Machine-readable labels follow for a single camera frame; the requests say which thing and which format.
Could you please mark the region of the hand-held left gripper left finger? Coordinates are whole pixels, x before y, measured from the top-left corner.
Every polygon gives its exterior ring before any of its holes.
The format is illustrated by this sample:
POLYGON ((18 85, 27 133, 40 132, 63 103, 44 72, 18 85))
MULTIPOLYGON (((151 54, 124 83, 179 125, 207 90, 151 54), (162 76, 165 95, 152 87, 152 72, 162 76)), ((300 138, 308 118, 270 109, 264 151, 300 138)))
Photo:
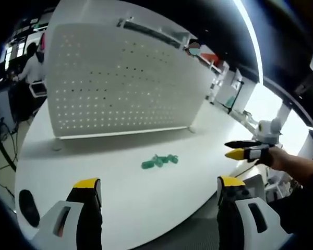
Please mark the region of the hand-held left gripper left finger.
POLYGON ((77 182, 40 220, 32 239, 36 249, 102 249, 99 178, 77 182))

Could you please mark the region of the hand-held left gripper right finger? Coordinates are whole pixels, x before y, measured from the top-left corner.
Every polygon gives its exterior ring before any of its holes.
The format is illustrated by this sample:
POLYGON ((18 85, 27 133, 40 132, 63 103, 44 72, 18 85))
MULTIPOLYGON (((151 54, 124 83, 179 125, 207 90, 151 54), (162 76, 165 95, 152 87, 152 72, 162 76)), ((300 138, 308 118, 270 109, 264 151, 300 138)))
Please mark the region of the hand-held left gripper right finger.
POLYGON ((282 249, 292 237, 266 202, 262 176, 218 177, 219 249, 282 249))

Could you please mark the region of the person's right hand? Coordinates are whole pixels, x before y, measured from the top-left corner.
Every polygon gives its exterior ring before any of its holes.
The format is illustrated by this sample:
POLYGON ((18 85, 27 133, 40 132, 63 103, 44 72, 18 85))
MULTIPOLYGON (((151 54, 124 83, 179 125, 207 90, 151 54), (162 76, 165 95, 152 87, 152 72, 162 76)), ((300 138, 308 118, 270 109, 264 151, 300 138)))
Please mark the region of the person's right hand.
POLYGON ((290 154, 278 147, 269 147, 261 151, 257 164, 263 164, 274 170, 283 171, 290 160, 290 154))

